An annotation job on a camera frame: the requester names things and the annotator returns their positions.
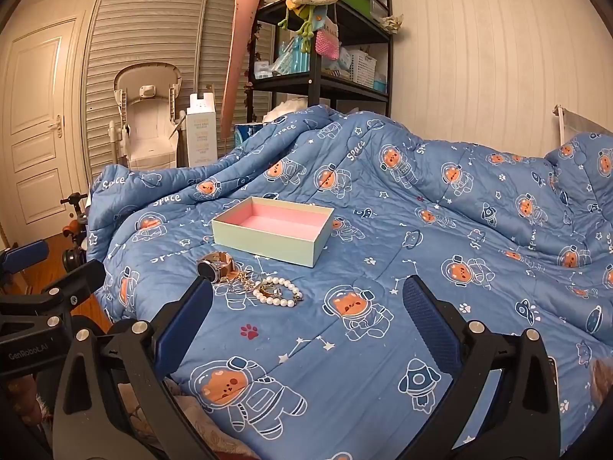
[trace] louvered closet door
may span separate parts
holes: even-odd
[[[207,84],[215,86],[215,110],[217,111],[217,152],[219,157],[226,154],[234,147],[234,141],[230,137],[225,142],[220,139],[220,113],[223,100],[224,85],[230,57],[230,43],[232,40],[232,18],[234,17],[234,0],[207,0],[202,27],[202,42],[200,47],[200,69],[198,89],[202,93]],[[263,61],[272,58],[272,42],[274,41],[274,26],[262,24],[257,40],[257,51]],[[249,66],[249,57],[246,55],[243,63],[243,71]],[[244,123],[247,118],[247,108],[243,101],[245,94],[243,87],[247,79],[241,74],[238,85],[236,109],[234,111],[234,123]],[[266,92],[254,92],[254,111],[258,121],[270,110],[270,94]]]
[[[112,161],[108,123],[120,122],[113,80],[121,69],[149,61],[173,64],[183,78],[177,112],[189,106],[201,7],[202,0],[100,0],[87,62],[85,99],[93,178]]]

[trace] open box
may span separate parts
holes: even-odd
[[[215,243],[313,267],[332,232],[333,208],[248,197],[212,221]]]

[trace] door handle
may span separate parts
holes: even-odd
[[[50,124],[48,128],[49,128],[49,131],[57,130],[57,137],[61,138],[62,137],[62,116],[58,114],[55,118],[55,122],[53,124]]]

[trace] human hand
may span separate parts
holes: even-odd
[[[21,417],[24,424],[38,425],[42,421],[41,406],[36,400],[36,382],[34,377],[26,375],[8,382],[8,399],[10,405]]]

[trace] blue gripper pad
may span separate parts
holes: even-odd
[[[4,256],[2,269],[7,273],[17,273],[24,270],[33,264],[39,263],[47,259],[49,255],[49,246],[44,240],[38,240],[31,244],[18,247],[10,250]]]
[[[456,377],[462,369],[460,341],[428,295],[411,277],[402,288],[402,301],[439,370]]]
[[[213,286],[208,280],[200,279],[200,283],[195,288],[192,284],[184,296],[187,296],[185,303],[157,340],[153,366],[160,380],[177,371],[183,361],[213,305]]]

